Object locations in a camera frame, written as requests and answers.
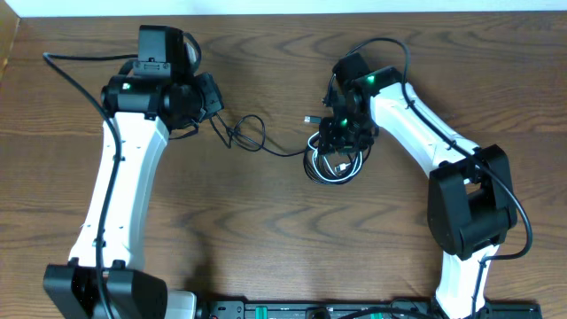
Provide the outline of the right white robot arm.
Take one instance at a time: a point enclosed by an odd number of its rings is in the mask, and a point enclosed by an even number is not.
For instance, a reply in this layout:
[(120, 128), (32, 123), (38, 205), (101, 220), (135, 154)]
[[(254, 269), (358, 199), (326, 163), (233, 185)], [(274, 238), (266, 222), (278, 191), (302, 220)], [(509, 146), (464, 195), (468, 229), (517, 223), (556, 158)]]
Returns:
[(361, 172), (377, 131), (393, 136), (428, 178), (427, 223), (443, 251), (434, 294), (443, 318), (478, 318), (488, 269), (517, 224), (509, 160), (498, 145), (482, 148), (450, 128), (415, 93), (404, 73), (365, 62), (340, 62), (324, 118), (308, 142), (323, 183), (346, 183)]

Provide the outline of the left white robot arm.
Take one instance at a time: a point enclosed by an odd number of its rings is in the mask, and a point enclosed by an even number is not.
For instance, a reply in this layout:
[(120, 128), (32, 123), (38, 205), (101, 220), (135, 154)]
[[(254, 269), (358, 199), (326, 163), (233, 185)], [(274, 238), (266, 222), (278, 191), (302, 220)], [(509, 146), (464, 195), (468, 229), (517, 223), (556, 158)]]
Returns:
[(194, 293), (144, 272), (145, 224), (171, 132), (216, 115), (219, 88), (209, 73), (119, 74), (101, 98), (108, 120), (89, 211), (67, 264), (47, 266), (43, 289), (65, 318), (193, 318)]

